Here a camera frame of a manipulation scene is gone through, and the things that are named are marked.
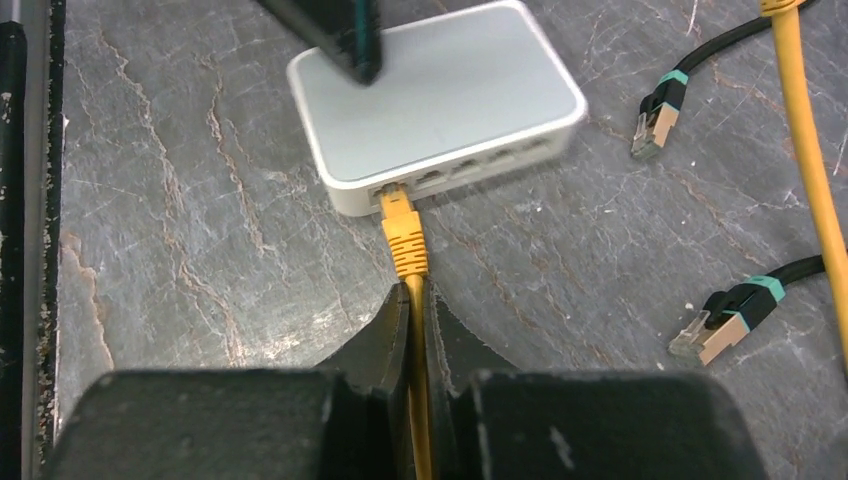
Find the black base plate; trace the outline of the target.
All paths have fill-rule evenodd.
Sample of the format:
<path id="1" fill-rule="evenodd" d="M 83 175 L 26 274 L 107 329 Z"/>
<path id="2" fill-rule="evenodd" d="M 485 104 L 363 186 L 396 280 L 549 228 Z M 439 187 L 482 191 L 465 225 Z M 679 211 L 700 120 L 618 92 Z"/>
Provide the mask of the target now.
<path id="1" fill-rule="evenodd" d="M 66 4 L 1 4 L 1 476 L 37 479 L 57 429 Z"/>

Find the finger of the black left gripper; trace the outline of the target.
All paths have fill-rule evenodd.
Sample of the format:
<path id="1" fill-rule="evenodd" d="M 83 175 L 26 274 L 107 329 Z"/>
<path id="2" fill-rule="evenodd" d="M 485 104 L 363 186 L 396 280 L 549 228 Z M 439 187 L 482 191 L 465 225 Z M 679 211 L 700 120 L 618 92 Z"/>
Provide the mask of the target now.
<path id="1" fill-rule="evenodd" d="M 355 83 L 368 86 L 383 66 L 376 0 L 258 0 L 283 27 L 322 51 Z"/>

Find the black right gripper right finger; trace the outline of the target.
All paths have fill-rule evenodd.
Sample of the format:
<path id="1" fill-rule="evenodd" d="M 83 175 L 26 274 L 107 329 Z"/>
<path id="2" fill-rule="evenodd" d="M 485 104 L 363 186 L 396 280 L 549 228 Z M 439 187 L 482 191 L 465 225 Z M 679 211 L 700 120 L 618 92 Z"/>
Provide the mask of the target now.
<path id="1" fill-rule="evenodd" d="M 423 300 L 437 479 L 763 479 L 731 396 L 686 371 L 522 371 Z"/>

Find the clear plastic box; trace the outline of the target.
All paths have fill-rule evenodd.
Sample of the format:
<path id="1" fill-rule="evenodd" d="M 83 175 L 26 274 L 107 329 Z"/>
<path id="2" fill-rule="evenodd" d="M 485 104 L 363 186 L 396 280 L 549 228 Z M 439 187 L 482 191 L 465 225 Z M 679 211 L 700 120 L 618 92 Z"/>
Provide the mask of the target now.
<path id="1" fill-rule="evenodd" d="M 388 29 L 376 81 L 318 49 L 287 77 L 334 209 L 378 210 L 389 184 L 417 200 L 563 154 L 588 103 L 530 9 L 492 1 Z"/>

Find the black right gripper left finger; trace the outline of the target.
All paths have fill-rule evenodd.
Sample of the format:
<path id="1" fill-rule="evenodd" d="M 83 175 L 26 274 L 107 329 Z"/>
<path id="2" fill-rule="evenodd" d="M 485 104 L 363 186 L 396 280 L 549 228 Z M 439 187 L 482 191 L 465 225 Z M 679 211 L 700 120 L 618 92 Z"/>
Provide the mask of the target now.
<path id="1" fill-rule="evenodd" d="M 408 479 L 411 302 L 310 369 L 121 370 L 79 399 L 46 479 Z"/>

